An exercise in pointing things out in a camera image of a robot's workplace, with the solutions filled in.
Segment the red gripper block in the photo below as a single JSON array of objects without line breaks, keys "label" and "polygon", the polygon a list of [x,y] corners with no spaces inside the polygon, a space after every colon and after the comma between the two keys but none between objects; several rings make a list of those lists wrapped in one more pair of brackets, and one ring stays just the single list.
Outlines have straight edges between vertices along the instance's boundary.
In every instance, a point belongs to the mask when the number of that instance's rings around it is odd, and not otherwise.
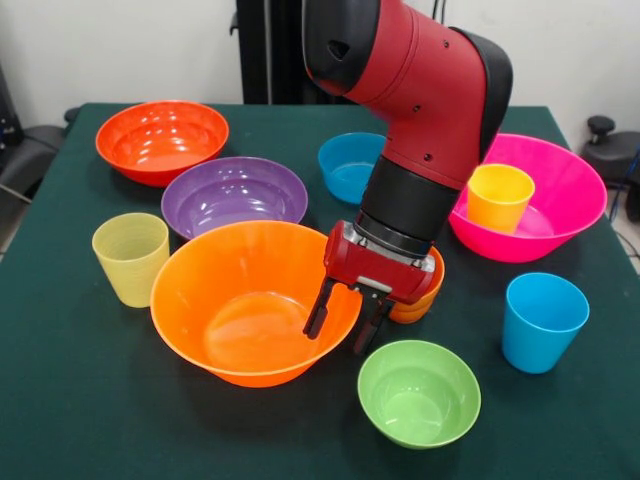
[{"label": "red gripper block", "polygon": [[339,220],[330,232],[323,263],[325,278],[303,328],[308,339],[314,340],[320,334],[336,283],[351,289],[368,287],[385,297],[376,298],[365,316],[353,347],[357,355],[366,352],[394,302],[416,303],[426,294],[435,274],[433,255],[412,259],[387,250],[360,235],[352,223],[344,220]]}]

